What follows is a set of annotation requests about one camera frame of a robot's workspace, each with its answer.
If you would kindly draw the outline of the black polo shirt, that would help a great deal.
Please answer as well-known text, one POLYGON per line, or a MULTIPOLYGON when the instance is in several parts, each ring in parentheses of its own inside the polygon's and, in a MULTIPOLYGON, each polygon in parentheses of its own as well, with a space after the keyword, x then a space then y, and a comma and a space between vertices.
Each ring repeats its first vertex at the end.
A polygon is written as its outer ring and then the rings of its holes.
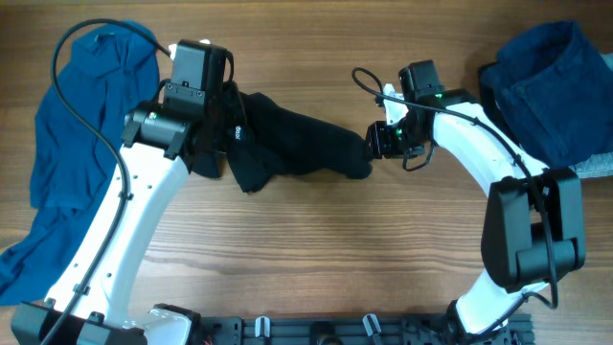
POLYGON ((262 93, 245 94, 226 81, 217 109, 229 125, 217 138, 221 147, 206 152, 193 172, 220 178, 225 158, 240 189, 260 191, 275 175, 304 175, 322 169, 350 179, 372 171, 364 156, 364 139, 357 133, 278 106, 262 93))

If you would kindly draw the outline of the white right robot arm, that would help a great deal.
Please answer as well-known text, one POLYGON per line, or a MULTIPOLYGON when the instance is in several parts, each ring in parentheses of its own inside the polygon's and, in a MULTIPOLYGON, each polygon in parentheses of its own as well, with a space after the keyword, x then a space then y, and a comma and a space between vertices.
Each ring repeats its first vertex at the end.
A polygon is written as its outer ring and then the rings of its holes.
POLYGON ((581 185, 570 169, 553 169, 499 129, 464 89, 446 89, 430 60, 401 69, 399 86, 375 80, 368 92, 385 117, 367 131, 366 155, 398 158, 407 172, 447 150, 487 197, 481 237, 483 272, 440 316, 412 316, 403 336, 440 344, 522 344, 521 307, 536 300, 554 310, 558 283, 586 257, 581 185))

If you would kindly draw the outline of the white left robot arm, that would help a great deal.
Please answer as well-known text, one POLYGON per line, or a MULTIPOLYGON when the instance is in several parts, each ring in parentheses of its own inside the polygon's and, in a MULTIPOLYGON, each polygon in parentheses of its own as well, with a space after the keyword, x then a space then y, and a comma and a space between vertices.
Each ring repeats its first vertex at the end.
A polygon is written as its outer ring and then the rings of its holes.
POLYGON ((11 320, 21 344, 191 344, 199 314, 158 304, 131 316, 139 266, 157 225, 191 172, 214 171, 216 153, 241 135, 224 107, 236 86, 225 48, 183 39, 170 52, 162 102, 127 114, 119 163, 75 256, 42 304, 23 302, 11 320))

